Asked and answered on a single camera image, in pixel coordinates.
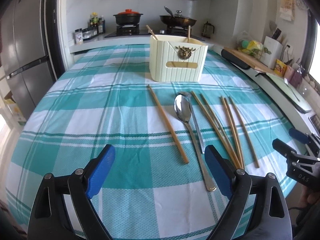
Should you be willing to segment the black wok glass lid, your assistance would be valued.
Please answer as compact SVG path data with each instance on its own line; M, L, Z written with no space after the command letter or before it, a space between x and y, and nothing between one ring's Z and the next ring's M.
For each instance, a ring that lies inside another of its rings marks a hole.
M167 6L164 6L164 9L168 13L168 15L161 15L160 20L168 27L179 27L187 29L188 27L194 26L197 22L197 20L194 20L192 18L184 17L180 10L177 10L174 14Z

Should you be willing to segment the white knife block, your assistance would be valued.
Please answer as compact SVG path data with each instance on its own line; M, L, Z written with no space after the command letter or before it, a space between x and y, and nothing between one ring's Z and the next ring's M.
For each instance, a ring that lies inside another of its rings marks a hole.
M270 69L274 69L276 60L280 59L283 45L277 40L266 36L263 44L263 50L260 57L260 62Z

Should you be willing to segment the small steel spoon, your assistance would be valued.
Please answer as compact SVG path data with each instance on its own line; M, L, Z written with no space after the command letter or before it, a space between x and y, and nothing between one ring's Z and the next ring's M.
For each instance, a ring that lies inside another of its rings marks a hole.
M201 133L199 124L197 122L196 115L193 110L193 106L191 104L191 94L188 92L181 91L181 92L178 92L178 95L181 95L180 112L181 112L182 120L189 122L190 117L192 116L196 131L197 131L197 136L199 139L201 153L204 154L205 146L203 142L202 133Z

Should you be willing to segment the green plastic cutting board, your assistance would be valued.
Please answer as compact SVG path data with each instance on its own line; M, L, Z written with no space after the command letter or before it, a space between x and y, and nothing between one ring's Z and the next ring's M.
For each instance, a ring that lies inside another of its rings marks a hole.
M294 105L294 107L303 114L312 111L309 103L298 93L298 91L282 77L267 73L266 76L275 84L282 94Z

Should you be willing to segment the yellow snack packet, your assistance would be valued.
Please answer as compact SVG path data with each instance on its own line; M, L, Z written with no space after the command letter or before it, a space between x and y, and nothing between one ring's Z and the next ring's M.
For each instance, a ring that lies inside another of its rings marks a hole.
M276 59L275 65L274 65L274 73L280 77L283 77L285 75L287 69L287 65L280 61L279 59Z

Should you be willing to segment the plastic bag with produce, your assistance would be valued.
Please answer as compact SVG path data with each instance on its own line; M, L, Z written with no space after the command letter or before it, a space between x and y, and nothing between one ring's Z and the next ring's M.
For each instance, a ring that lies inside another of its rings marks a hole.
M263 46L261 42L254 40L246 31L242 31L237 36L236 45L238 51L256 59L260 59L263 54L271 55L271 51Z

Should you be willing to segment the teal white checkered tablecloth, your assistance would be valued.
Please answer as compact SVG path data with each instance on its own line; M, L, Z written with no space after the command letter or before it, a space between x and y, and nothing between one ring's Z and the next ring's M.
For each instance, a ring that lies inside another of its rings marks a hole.
M204 239L221 217L227 198L208 192L189 132L174 111L180 91L203 94L229 133L221 97L240 111L260 168L256 168L239 121L245 168L250 174L274 173L283 194L295 182L286 160L274 151L280 139L298 152L289 136L291 122L242 71L210 51L197 83L159 83L149 72L150 47L111 46L87 52L53 85L27 121L17 142L6 183L8 206L16 222L28 227L43 176L71 174L107 144L115 161L92 204L114 239ZM185 164L150 85L188 159Z

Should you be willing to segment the large steel spoon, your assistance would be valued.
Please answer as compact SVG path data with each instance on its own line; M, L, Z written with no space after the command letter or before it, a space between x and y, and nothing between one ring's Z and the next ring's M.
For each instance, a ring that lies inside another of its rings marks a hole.
M206 168L206 165L204 164L203 158L202 158L202 153L201 153L201 148L200 148L200 144L199 142L197 142L196 136L193 132L193 129L191 127L190 121L193 120L192 116L190 117L189 122L183 121L182 120L182 116L181 116L181 112L180 112L180 101L181 101L181 95L176 95L175 100L174 100L174 110L175 113L178 117L178 119L180 120L181 123L183 123L185 125L185 127L187 128L190 137L191 137L191 141L193 143L193 147L195 149L196 152L196 156L197 156L197 161L199 163L199 167L200 167L200 171L202 173L202 177L203 177L203 181L204 184L206 186L207 191L215 191L216 190L216 186L211 178L211 176L209 175L209 172Z

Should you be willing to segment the chopstick in holder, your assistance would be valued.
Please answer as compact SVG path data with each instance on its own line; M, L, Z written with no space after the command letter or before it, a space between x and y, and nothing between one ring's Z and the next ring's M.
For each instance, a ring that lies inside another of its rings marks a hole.
M188 36L187 36L187 42L190 41L190 33L191 33L191 26L188 26Z
M154 34L153 30L149 27L149 25L146 25L148 32L152 35L152 37L158 41L157 36Z

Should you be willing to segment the chopstick in holder left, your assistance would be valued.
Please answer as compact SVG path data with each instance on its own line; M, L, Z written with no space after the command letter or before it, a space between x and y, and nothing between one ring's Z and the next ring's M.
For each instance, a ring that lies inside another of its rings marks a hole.
M157 36L154 34L153 30L149 27L149 25L146 25L148 32L152 35L152 37L158 41Z

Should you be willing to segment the cream ribbed utensil holder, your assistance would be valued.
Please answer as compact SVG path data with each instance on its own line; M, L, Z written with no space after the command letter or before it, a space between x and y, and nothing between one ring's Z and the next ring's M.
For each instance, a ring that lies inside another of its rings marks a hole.
M149 70L156 82L199 82L208 45L194 38L150 37Z

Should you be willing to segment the white labelled spice jar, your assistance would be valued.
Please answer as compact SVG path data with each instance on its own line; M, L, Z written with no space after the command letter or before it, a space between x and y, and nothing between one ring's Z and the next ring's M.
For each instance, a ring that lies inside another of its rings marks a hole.
M82 29L76 29L74 32L75 44L83 44L83 34Z

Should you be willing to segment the wooden chopstick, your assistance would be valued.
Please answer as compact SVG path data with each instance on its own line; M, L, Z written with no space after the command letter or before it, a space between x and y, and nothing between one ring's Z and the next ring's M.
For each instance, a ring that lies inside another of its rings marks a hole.
M239 159L239 162L241 164L241 168L244 169L245 166L244 166L244 161L243 161L241 144L240 144L239 135L238 135L238 132L237 132L237 129L236 129L235 121L234 121L234 118L233 118L233 115L232 115L232 111L231 111L231 109L229 107L227 99L223 98L223 100L225 102L225 105L227 107L227 111L228 111L228 114L229 114L229 117L230 117L230 120L231 120L231 127L233 129L233 137L234 137L234 141L235 141L235 147L236 147L236 152L237 152L237 155L238 155L238 159Z
M224 98L224 97L222 96L222 97L221 97L221 101L222 101L222 103L223 103L223 107L224 107L224 110L225 110L225 113L226 113L226 116L227 116L227 119L228 119L228 122L229 122L229 125L230 125L230 128L231 128L231 132L233 133L233 129L232 129L232 127L231 127L231 120L230 120L230 117L229 117L229 114L228 114L228 111L227 111L227 107L226 107L226 105L225 105L225 102L224 102L223 98Z
M177 148L178 148L178 150L180 152L180 155L181 155L181 157L183 159L183 162L185 164L188 164L189 163L189 159L188 159L188 157L187 157L187 155L186 155L186 153L185 153L185 151L184 151L184 149L183 149L183 147L182 147L182 145L181 145L181 143L180 143L180 141L179 141L179 139L178 139L178 137L177 137L177 135L176 135L171 123L170 123L170 121L169 121L169 119L167 118L166 113L163 110L163 108L162 108L162 106L161 106L156 94L154 93L154 91L153 91L153 89L151 88L150 85L147 85L147 87L148 87L148 90L150 91L150 93L151 93L151 95L152 95L157 107L158 107L158 110L160 112L162 120L164 121L165 125L167 126L167 128L168 128L168 130L169 130L169 132L170 132L170 134L171 134L171 136L172 136L172 138L173 138L173 140L174 140L174 142L175 142L175 144L176 144L176 146L177 146Z
M254 160L255 167L256 168L260 168L255 149L253 147L253 144L252 144L252 141L250 139L250 136L249 136L249 133L247 131L247 128L245 126L245 123L244 123L244 121L243 121L243 119L241 117L240 111L238 110L236 104L234 103L234 101L233 101L233 99L231 97L229 97L229 100L230 100L230 102L231 102L231 104L232 104L232 106L233 106L233 108L235 110L235 113L236 113L236 115L238 117L238 120L239 120L239 122L240 122L240 124L242 126L243 131L244 131L245 137L247 139L247 142L248 142L248 145L249 145L249 148L250 148L250 151L251 151L252 158Z
M201 101L199 100L199 98L197 97L197 95L193 91L191 91L191 94L194 97L194 99L196 100L196 102L198 103L200 109L202 110L202 112L204 113L206 118L208 119L208 121L211 124L212 128L216 132L218 138L220 139L220 141L222 142L223 146L225 147L225 149L226 149L229 157L231 158L233 164L235 165L235 167L236 168L241 168L241 165L240 165L240 162L238 161L238 158L236 157L236 155L233 152L233 150L231 150L231 148L228 146L226 140L224 139L224 137L220 133L217 125L215 124L214 120L212 119L212 117L210 116L208 111L205 109L204 105L201 103Z
M224 142L227 144L227 152L229 153L234 165L237 168L242 168L242 163L240 162L236 152L233 150L233 147L231 145L231 142L229 141L227 134L225 133L225 130L223 129L220 120L217 118L216 114L214 113L214 111L212 110L212 108L210 107L208 101L206 100L205 96L203 94L200 94L202 100L205 102L206 107L211 115L211 117L214 120L214 123L217 125L217 129L219 131L219 134L223 137Z

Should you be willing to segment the wooden cutting board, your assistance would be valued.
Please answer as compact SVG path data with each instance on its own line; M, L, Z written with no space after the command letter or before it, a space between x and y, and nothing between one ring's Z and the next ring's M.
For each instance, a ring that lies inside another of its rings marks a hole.
M248 70L249 67L251 67L262 73L270 73L275 75L273 70L262 64L260 61L238 50L224 47L221 50L221 56L241 69Z

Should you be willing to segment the black pot orange lid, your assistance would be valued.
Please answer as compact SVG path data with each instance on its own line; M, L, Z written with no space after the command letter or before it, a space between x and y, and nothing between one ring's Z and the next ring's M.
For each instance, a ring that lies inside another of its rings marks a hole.
M118 26L125 25L138 25L140 23L140 18L143 14L135 12L132 9L126 9L124 12L115 14L116 24Z

